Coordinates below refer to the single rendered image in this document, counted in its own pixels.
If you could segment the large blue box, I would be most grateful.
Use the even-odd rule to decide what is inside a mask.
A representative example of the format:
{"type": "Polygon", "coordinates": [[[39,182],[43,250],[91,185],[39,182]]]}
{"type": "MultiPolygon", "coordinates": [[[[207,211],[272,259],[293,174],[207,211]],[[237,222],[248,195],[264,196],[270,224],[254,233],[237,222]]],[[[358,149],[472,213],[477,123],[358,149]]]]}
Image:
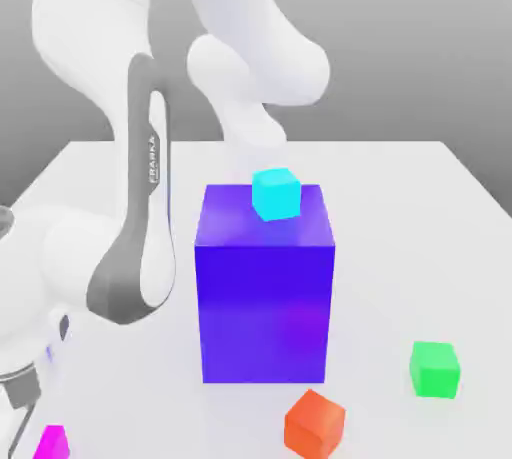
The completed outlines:
{"type": "Polygon", "coordinates": [[[204,382],[323,382],[335,251],[319,186],[271,222],[250,186],[207,186],[194,244],[204,382]]]}

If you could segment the small cyan cube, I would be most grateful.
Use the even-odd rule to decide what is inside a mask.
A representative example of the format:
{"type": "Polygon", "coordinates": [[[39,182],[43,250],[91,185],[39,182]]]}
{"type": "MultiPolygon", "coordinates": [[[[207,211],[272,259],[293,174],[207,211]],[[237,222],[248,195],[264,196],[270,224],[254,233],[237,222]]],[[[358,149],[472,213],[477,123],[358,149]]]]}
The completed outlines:
{"type": "Polygon", "coordinates": [[[255,172],[252,176],[252,206],[265,222],[300,215],[301,183],[288,168],[255,172]]]}

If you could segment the small magenta cube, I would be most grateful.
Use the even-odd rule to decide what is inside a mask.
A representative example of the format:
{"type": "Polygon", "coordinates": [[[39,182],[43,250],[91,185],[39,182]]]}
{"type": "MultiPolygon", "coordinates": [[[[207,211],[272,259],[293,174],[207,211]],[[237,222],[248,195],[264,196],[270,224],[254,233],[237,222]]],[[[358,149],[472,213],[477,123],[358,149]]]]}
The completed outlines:
{"type": "Polygon", "coordinates": [[[70,448],[63,425],[47,425],[33,459],[70,459],[70,448]]]}

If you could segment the small green cube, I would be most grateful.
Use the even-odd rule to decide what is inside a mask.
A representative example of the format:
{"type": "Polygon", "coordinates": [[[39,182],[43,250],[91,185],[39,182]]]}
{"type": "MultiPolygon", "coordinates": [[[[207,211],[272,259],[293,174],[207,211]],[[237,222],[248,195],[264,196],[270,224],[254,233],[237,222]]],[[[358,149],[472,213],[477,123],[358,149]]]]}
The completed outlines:
{"type": "Polygon", "coordinates": [[[415,341],[409,373],[418,397],[454,399],[457,395],[461,367],[451,343],[415,341]]]}

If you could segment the small orange cube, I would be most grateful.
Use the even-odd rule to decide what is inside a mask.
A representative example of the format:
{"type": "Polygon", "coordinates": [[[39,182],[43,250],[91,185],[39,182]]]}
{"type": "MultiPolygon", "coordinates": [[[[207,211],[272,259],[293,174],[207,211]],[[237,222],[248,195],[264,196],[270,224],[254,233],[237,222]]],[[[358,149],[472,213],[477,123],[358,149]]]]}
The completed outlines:
{"type": "Polygon", "coordinates": [[[308,389],[286,413],[284,444],[304,459],[328,459],[340,444],[346,410],[308,389]]]}

